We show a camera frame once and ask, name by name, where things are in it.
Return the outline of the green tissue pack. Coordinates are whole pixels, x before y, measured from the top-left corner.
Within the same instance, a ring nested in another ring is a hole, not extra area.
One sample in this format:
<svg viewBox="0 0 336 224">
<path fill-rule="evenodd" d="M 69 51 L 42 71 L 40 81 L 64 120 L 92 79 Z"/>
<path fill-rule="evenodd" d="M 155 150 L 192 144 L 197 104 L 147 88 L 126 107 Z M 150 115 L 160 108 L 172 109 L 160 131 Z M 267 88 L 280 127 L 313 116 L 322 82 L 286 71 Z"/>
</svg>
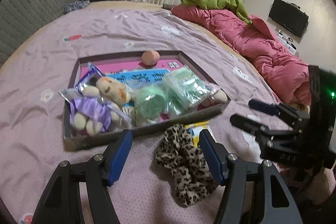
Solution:
<svg viewBox="0 0 336 224">
<path fill-rule="evenodd" d="M 165 74 L 162 84 L 167 92 L 167 114 L 170 118 L 193 110 L 216 91 L 216 86 L 199 78 L 189 67 Z"/>
</svg>

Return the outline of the leopard print scrunchie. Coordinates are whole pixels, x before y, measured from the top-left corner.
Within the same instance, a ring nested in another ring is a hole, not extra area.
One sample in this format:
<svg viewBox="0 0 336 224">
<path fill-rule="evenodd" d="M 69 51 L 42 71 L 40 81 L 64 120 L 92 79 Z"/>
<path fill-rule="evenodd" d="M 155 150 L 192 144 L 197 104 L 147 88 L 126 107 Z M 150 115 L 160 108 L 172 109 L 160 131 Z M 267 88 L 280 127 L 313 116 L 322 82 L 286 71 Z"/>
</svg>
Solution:
<svg viewBox="0 0 336 224">
<path fill-rule="evenodd" d="M 154 161 L 174 180 L 174 193 L 184 207 L 211 195 L 219 186 L 211 176 L 202 150 L 182 124 L 166 129 L 154 153 Z"/>
</svg>

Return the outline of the beige bear purple dress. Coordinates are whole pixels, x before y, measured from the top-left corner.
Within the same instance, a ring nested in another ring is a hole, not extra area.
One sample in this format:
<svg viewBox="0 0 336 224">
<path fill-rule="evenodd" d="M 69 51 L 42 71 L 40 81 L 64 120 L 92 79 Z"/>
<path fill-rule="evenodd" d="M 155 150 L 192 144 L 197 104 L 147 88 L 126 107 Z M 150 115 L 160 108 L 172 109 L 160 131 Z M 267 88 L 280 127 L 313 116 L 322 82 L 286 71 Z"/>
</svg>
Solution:
<svg viewBox="0 0 336 224">
<path fill-rule="evenodd" d="M 75 132 L 91 137 L 132 127 L 131 118 L 121 111 L 133 99 L 131 88 L 111 77 L 102 77 L 96 86 L 88 86 L 83 95 L 75 88 L 59 95 L 70 106 L 70 126 Z"/>
</svg>

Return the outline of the pink makeup sponge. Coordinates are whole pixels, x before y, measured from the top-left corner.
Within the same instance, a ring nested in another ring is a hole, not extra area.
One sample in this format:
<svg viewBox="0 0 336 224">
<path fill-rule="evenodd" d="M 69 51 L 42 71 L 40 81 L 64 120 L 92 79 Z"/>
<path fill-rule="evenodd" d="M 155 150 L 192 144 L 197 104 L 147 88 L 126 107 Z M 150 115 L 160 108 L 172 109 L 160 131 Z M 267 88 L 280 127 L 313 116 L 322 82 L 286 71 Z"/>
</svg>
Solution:
<svg viewBox="0 0 336 224">
<path fill-rule="evenodd" d="M 147 67 L 152 67 L 160 60 L 160 54 L 157 51 L 146 51 L 142 54 L 141 60 Z"/>
</svg>

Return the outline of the blue white packaged eye mask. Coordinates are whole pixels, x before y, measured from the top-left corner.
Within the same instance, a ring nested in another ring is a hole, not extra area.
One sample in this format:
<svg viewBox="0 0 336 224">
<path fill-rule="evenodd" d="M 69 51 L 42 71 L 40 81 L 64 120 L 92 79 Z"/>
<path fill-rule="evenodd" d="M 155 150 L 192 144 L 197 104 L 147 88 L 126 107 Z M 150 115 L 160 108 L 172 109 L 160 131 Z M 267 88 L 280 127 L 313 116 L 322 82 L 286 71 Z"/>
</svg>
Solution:
<svg viewBox="0 0 336 224">
<path fill-rule="evenodd" d="M 83 91 L 88 86 L 96 86 L 96 82 L 106 75 L 94 64 L 88 63 L 88 71 L 80 78 L 74 86 L 79 94 L 83 95 Z"/>
</svg>

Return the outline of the beige bear pink dress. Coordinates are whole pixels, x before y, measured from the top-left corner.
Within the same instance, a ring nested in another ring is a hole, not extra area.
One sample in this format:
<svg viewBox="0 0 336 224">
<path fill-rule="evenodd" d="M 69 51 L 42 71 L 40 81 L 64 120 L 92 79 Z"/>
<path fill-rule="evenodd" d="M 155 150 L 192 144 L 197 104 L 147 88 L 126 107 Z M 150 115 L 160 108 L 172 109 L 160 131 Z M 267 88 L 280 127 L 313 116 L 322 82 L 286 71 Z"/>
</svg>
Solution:
<svg viewBox="0 0 336 224">
<path fill-rule="evenodd" d="M 209 95 L 200 103 L 203 107 L 209 107 L 216 103 L 226 103 L 228 101 L 228 95 L 221 89 L 220 86 L 209 83 L 210 87 Z"/>
</svg>

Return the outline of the floral cream scrunchie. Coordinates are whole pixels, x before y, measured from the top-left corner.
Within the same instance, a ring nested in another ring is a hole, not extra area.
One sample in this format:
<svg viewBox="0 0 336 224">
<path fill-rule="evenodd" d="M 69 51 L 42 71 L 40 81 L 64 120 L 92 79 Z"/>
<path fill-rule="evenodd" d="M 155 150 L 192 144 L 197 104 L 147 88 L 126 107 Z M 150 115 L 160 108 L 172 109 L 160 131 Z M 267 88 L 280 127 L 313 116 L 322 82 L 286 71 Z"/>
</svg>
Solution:
<svg viewBox="0 0 336 224">
<path fill-rule="evenodd" d="M 136 116 L 135 116 L 135 108 L 134 106 L 123 106 L 121 108 L 121 111 L 126 114 L 128 117 L 131 118 L 131 122 L 135 123 L 136 122 Z"/>
</svg>

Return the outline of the pink red quilt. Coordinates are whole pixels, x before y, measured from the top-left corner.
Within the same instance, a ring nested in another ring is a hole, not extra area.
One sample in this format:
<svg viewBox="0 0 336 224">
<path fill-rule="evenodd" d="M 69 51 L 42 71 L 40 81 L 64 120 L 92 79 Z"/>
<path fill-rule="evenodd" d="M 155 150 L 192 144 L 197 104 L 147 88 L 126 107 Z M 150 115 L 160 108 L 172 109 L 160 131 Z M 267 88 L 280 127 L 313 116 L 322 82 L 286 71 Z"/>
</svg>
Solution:
<svg viewBox="0 0 336 224">
<path fill-rule="evenodd" d="M 196 23 L 245 57 L 285 103 L 311 105 L 308 64 L 290 53 L 266 22 L 251 15 L 251 24 L 230 10 L 204 10 L 178 5 L 173 15 Z"/>
</svg>

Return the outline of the purple patterned bed sheet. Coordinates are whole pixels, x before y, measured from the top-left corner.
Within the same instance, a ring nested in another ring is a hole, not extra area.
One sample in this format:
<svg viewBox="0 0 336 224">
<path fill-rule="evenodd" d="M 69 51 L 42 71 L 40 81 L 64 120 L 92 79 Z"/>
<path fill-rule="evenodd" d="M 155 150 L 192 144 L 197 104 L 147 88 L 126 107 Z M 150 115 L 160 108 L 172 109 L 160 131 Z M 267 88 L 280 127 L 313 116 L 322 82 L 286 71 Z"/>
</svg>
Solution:
<svg viewBox="0 0 336 224">
<path fill-rule="evenodd" d="M 168 11 L 88 9 L 53 21 L 27 40 L 1 67 L 1 199 L 16 221 L 32 215 L 63 160 L 85 162 L 104 147 L 72 151 L 64 144 L 64 99 L 80 57 L 105 53 L 176 50 L 194 60 L 230 97 L 210 121 L 218 142 L 247 161 L 259 161 L 243 132 L 230 123 L 240 114 L 273 129 L 276 117 L 251 110 L 252 98 L 274 103 L 270 87 L 216 39 Z"/>
</svg>

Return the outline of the black television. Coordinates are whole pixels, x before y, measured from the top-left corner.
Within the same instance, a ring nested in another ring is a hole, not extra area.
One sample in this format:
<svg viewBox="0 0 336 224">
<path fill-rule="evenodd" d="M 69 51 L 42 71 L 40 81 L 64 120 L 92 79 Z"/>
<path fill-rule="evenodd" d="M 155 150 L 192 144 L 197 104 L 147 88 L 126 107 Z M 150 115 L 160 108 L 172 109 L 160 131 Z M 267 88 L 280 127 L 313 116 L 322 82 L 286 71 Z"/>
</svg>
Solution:
<svg viewBox="0 0 336 224">
<path fill-rule="evenodd" d="M 299 38 L 305 32 L 309 21 L 306 13 L 283 0 L 273 1 L 268 16 Z"/>
</svg>

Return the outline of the purple box lid tray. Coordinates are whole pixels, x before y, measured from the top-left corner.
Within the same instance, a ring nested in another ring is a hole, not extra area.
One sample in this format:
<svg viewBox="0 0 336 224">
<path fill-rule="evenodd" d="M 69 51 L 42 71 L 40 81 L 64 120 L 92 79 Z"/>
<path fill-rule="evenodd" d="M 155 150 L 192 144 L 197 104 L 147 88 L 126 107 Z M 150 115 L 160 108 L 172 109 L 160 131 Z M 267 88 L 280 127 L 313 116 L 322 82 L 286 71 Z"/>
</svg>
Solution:
<svg viewBox="0 0 336 224">
<path fill-rule="evenodd" d="M 79 58 L 60 95 L 64 140 L 75 149 L 108 144 L 126 130 L 141 136 L 198 123 L 222 113 L 230 102 L 182 51 L 160 51 L 151 67 L 142 62 L 142 52 Z"/>
</svg>

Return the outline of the green blanket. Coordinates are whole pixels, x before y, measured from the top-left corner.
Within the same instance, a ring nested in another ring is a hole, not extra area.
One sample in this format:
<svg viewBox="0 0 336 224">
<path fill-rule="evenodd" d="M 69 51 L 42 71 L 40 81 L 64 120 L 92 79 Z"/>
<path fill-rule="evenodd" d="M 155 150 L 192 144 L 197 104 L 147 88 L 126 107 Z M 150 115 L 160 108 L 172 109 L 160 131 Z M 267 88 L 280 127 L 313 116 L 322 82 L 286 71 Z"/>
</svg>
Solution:
<svg viewBox="0 0 336 224">
<path fill-rule="evenodd" d="M 204 10 L 230 10 L 239 19 L 252 24 L 243 0 L 180 0 L 187 7 L 196 6 Z"/>
</svg>

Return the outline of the pink blue book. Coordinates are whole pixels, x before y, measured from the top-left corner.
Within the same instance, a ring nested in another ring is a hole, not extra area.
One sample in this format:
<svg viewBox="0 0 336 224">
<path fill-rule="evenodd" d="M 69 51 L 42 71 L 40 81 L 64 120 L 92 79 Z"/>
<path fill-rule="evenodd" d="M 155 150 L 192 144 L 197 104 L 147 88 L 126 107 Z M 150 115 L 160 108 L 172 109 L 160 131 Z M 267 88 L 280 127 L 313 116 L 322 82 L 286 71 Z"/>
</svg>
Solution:
<svg viewBox="0 0 336 224">
<path fill-rule="evenodd" d="M 178 59 L 160 59 L 153 67 L 146 68 L 141 60 L 117 61 L 103 60 L 91 62 L 104 75 L 135 87 L 140 83 L 160 83 L 164 74 L 183 67 Z"/>
</svg>

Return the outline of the blue grey knit cloth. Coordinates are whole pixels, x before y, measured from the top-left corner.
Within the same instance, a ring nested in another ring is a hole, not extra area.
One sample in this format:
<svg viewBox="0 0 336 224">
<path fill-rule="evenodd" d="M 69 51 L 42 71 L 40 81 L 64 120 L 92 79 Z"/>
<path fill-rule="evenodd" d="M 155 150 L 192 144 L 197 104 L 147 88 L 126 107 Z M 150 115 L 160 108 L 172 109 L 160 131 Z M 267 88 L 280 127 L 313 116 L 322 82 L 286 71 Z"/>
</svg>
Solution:
<svg viewBox="0 0 336 224">
<path fill-rule="evenodd" d="M 85 9 L 89 6 L 89 4 L 90 4 L 89 0 L 75 1 L 75 2 L 72 2 L 72 3 L 68 3 L 64 7 L 63 14 L 68 14 L 72 11 L 78 11 L 78 10 Z"/>
</svg>

